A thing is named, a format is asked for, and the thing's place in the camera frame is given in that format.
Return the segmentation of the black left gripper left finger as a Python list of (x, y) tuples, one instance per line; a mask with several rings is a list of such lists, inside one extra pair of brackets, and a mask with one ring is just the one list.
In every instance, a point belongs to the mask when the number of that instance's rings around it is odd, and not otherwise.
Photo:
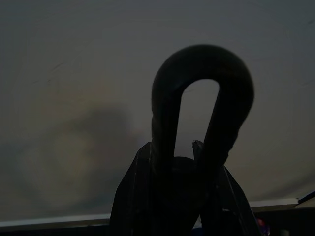
[(156, 236), (154, 191), (157, 169), (154, 143), (148, 142), (136, 153), (121, 180), (111, 210), (111, 236)]

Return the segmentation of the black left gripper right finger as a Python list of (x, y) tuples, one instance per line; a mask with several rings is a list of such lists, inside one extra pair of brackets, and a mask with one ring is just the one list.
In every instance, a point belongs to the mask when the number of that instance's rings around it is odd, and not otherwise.
[(229, 170), (218, 171), (214, 192), (200, 214), (193, 236), (259, 236), (258, 223), (247, 197)]

